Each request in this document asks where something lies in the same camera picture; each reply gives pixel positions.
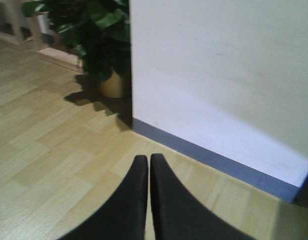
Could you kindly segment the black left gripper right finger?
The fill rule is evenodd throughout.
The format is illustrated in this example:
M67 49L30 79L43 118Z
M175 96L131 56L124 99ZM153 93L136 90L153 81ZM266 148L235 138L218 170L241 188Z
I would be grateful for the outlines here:
M150 201L157 240L251 239L202 205L161 153L150 157Z

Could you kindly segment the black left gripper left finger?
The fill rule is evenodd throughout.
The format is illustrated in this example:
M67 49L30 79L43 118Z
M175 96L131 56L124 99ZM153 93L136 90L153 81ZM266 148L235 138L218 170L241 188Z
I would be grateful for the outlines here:
M148 160L136 155L109 199L61 240L143 240L148 202Z

